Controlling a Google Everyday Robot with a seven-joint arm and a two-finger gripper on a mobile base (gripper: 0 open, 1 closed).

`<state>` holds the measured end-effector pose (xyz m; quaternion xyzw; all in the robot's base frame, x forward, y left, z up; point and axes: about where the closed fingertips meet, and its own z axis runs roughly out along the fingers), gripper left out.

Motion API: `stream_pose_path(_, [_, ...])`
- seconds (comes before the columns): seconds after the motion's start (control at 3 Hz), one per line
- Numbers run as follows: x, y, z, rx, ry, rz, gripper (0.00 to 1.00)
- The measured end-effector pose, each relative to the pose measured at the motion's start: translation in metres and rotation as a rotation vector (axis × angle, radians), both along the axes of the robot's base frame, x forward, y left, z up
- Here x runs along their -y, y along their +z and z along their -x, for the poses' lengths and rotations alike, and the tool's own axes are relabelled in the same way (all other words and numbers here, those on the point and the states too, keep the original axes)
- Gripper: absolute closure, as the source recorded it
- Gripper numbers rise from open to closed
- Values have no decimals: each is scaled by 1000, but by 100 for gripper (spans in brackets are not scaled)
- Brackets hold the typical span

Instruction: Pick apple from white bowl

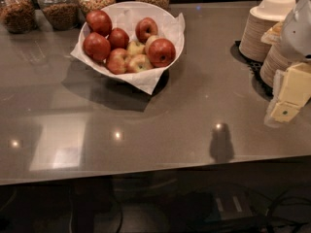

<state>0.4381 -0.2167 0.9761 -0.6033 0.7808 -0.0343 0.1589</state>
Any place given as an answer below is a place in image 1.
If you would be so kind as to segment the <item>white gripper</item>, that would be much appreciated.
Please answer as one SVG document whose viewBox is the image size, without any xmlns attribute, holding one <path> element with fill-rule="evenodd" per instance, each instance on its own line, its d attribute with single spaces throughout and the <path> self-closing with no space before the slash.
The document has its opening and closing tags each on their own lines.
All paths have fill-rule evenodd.
<svg viewBox="0 0 311 233">
<path fill-rule="evenodd" d="M 273 99 L 264 123 L 278 127 L 289 123 L 311 98 L 311 0 L 299 0 L 288 13 L 281 30 L 281 53 L 291 61 L 302 61 L 286 71 L 277 70 Z"/>
</svg>

